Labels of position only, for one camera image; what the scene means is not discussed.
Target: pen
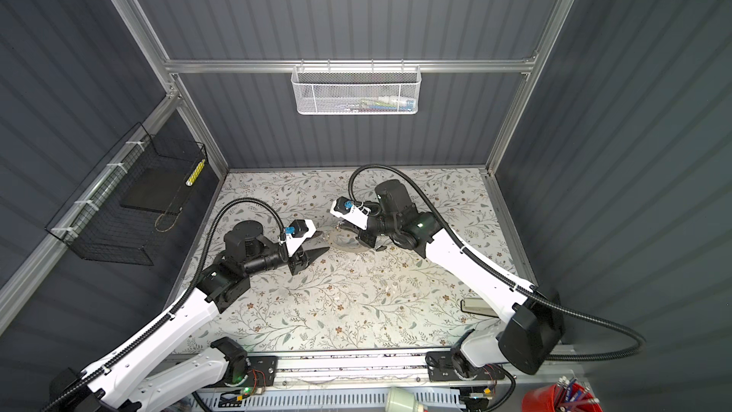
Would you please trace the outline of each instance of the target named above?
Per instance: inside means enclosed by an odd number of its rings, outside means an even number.
[[[575,393],[575,396],[572,397],[572,400],[571,400],[572,406],[567,409],[567,412],[572,412],[575,409],[575,407],[577,407],[577,401],[581,401],[582,398],[584,398],[586,395],[587,395],[586,391],[578,390],[577,393]]]
[[[599,404],[598,398],[585,399],[583,401],[560,402],[559,407],[587,406],[588,404]]]
[[[577,381],[577,378],[570,380],[570,384],[567,386],[567,392],[564,394],[564,402],[570,401],[570,396],[572,396],[572,385],[575,384],[575,381]]]

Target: white robotic arm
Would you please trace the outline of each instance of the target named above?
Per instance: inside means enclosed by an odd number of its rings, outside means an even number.
[[[545,356],[554,348],[563,333],[562,316],[549,309],[540,309],[519,293],[516,287],[535,289],[491,261],[483,253],[462,243],[459,246],[431,212],[418,212],[406,188],[398,180],[387,180],[376,187],[375,203],[355,203],[346,197],[333,202],[330,213],[343,220],[341,226],[357,234],[356,240],[373,248],[376,237],[388,235],[400,248],[417,254],[467,284],[485,300],[507,326],[495,337],[492,331],[475,331],[461,338],[459,356],[453,357],[456,371],[469,377],[471,371],[486,364],[511,362],[518,369],[533,374]],[[495,275],[513,282],[510,288]],[[553,290],[537,290],[549,300],[559,298]]]
[[[68,398],[58,404],[60,411],[157,412],[191,391],[227,376],[232,384],[243,385],[250,369],[247,352],[227,337],[215,341],[210,348],[186,362],[146,376],[190,334],[249,290],[250,276],[284,264],[293,275],[306,269],[328,250],[327,247],[303,250],[302,244],[315,233],[312,220],[295,220],[285,228],[285,245],[280,247],[263,236],[258,222],[237,224],[224,235],[225,250],[202,271],[197,286],[177,312],[172,304],[125,343],[90,363],[80,374],[69,378],[69,371],[64,371],[51,383],[52,397],[59,396],[69,386],[77,384],[79,378],[83,380],[99,369],[103,371],[75,394],[67,391]],[[126,354],[122,358],[111,361],[123,352]]]

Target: table surface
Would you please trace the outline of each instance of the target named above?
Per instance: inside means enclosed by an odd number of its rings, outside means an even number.
[[[257,197],[278,211],[285,225],[312,219],[330,233],[338,219],[329,213],[332,201],[347,195],[351,171],[242,172],[226,177],[211,218],[237,197]],[[412,169],[405,173],[431,198],[455,231],[476,249],[515,272],[496,215],[478,169]],[[394,178],[387,171],[368,170],[354,185],[356,196],[375,199],[373,189]],[[409,188],[420,210],[426,206]],[[223,235],[234,224],[255,219],[276,238],[276,226],[259,206],[242,204],[224,215],[206,265],[223,248]],[[326,245],[325,237],[306,248]],[[336,248],[295,277],[286,267],[252,277],[251,290],[224,314],[181,344],[178,353],[199,352],[223,336],[249,351],[309,351],[357,348],[412,348],[451,345],[470,328],[493,328],[499,320],[465,314],[464,297],[475,296],[450,272],[399,249],[387,238],[382,252],[349,252]],[[189,264],[182,287],[188,286],[203,239]]]

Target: white cable tray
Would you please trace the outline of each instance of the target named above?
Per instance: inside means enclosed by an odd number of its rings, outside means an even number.
[[[301,114],[415,114],[422,73],[402,71],[292,70],[292,88]]]
[[[416,387],[407,388],[414,393],[416,400],[426,408],[447,407],[464,409],[460,402],[460,390],[450,388]],[[216,412],[225,410],[342,410],[360,407],[377,407],[383,409],[387,403],[388,388],[354,390],[267,390],[261,396],[245,399],[238,406],[218,407],[221,393],[200,392],[201,399]],[[193,406],[193,412],[200,412],[201,407]]]

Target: black cable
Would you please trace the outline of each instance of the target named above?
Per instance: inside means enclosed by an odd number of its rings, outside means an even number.
[[[193,279],[191,279],[190,283],[188,284],[188,288],[186,288],[186,291],[183,293],[183,295],[176,301],[175,304],[173,304],[173,307],[170,308],[170,314],[175,315],[176,312],[185,304],[185,302],[188,300],[190,295],[193,293],[193,291],[196,289],[196,286],[198,285],[198,280],[201,278],[201,272],[204,270],[204,263],[206,262],[206,257],[209,254],[209,248],[211,246],[211,242],[214,238],[214,233],[216,232],[216,228],[219,225],[219,222],[221,221],[221,218],[224,216],[224,213],[232,208],[233,206],[237,206],[241,203],[251,203],[255,204],[257,206],[264,207],[267,211],[269,211],[270,215],[272,215],[272,218],[274,218],[274,221],[278,225],[279,229],[279,240],[285,241],[285,225],[282,223],[282,219],[279,217],[278,213],[274,211],[274,208],[270,207],[267,203],[265,203],[262,200],[255,199],[254,197],[240,197],[238,199],[234,199],[231,202],[227,203],[225,206],[219,210],[219,213],[216,214],[214,217],[214,221],[211,223],[211,227],[209,228],[209,233],[206,235],[206,241],[204,242],[204,250],[201,252],[201,259],[198,260],[198,265],[196,267],[196,273],[193,274]],[[279,257],[282,262],[286,261],[286,257],[284,257],[284,251],[282,246],[279,248]],[[41,409],[41,412],[48,412],[49,410],[53,409],[57,405],[61,404],[66,399],[70,398],[72,395],[77,393],[80,389],[83,389],[85,386],[87,386],[92,380],[95,380],[97,377],[102,375],[105,371],[109,371],[115,364],[119,362],[119,360],[123,359],[129,352],[131,352],[135,347],[140,345],[145,339],[151,336],[151,334],[155,333],[162,325],[164,325],[166,322],[170,321],[169,315],[164,315],[160,317],[158,321],[156,321],[150,328],[147,329],[144,333],[140,335],[137,339],[133,340],[129,345],[127,345],[125,348],[120,350],[115,356],[113,356],[108,362],[103,364],[99,369],[96,371],[93,371],[91,374],[88,374],[86,377],[78,380],[76,383],[71,385],[66,391],[64,391],[58,398],[51,401],[49,404],[47,404],[45,407]]]
[[[201,407],[201,409],[204,410],[204,412],[214,412],[212,408],[206,406],[206,403],[204,402],[203,399],[201,399],[201,397],[198,395],[197,391],[194,391],[193,393],[191,393],[191,396],[193,396],[193,398],[196,400],[197,404]]]
[[[419,197],[422,197],[422,200],[425,201],[425,204],[427,204],[427,207],[430,209],[432,214],[435,216],[435,219],[437,220],[437,223],[442,226],[442,228],[447,232],[447,234],[450,236],[450,238],[455,242],[455,245],[457,245],[458,248],[461,248],[462,253],[467,254],[468,257],[475,262],[477,265],[479,265],[481,268],[483,268],[485,271],[487,271],[490,275],[494,276],[496,279],[499,279],[501,282],[503,282],[507,287],[511,288],[512,290],[516,290],[522,295],[526,296],[528,299],[531,299],[532,301],[538,302],[539,304],[549,307],[550,309],[554,309],[558,312],[562,312],[565,315],[569,315],[571,317],[577,318],[579,320],[586,321],[588,323],[592,323],[594,325],[599,325],[605,328],[608,328],[612,331],[618,332],[620,334],[625,334],[628,337],[633,338],[636,343],[632,345],[631,347],[624,348],[622,350],[616,350],[616,351],[610,351],[610,352],[602,352],[602,353],[591,353],[588,355],[549,355],[546,357],[546,360],[549,361],[555,361],[555,362],[599,362],[599,361],[609,361],[611,359],[620,359],[625,358],[627,356],[633,356],[638,354],[644,349],[645,346],[645,337],[643,337],[639,332],[637,332],[635,329],[628,328],[625,325],[620,325],[619,323],[614,323],[613,321],[606,320],[604,318],[595,317],[589,314],[585,314],[583,312],[579,312],[578,310],[573,310],[568,307],[561,306],[559,304],[555,304],[552,301],[549,301],[548,299],[534,293],[533,291],[526,290],[520,286],[518,286],[513,280],[505,277],[503,274],[499,273],[499,271],[493,269],[485,262],[482,262],[478,256],[475,255],[475,253],[471,252],[470,249],[463,249],[462,247],[464,244],[460,240],[460,238],[453,232],[453,229],[450,227],[450,225],[445,221],[444,218],[442,218],[442,215],[437,212],[437,209],[432,204],[430,199],[427,197],[427,195],[422,191],[421,188],[419,188],[416,183],[410,179],[404,172],[395,169],[394,167],[387,166],[384,164],[366,164],[365,166],[361,166],[358,169],[353,171],[353,174],[351,175],[351,178],[348,179],[348,196],[351,197],[351,200],[354,204],[358,204],[359,201],[355,199],[355,195],[353,194],[353,182],[355,181],[356,177],[363,172],[366,169],[385,169],[390,170],[397,174],[399,177],[404,179],[409,185],[414,188],[414,190],[417,192]]]
[[[379,216],[381,215],[381,206],[379,203],[372,203],[371,201],[364,202],[364,207],[369,209],[369,216]]]
[[[513,375],[511,375],[511,372],[506,371],[506,368],[504,368],[500,364],[489,364],[489,366],[498,367],[499,370],[501,372],[503,372],[503,374],[506,377],[508,377],[508,380],[511,381],[511,386],[508,387],[508,391],[506,391],[504,393],[504,395],[501,396],[501,398],[498,401],[495,401],[495,402],[491,401],[492,404],[487,409],[482,410],[481,412],[491,412],[492,410],[495,410],[495,409],[501,407],[508,400],[508,398],[511,397],[511,395],[513,394],[513,391],[516,389],[516,379],[513,378]]]

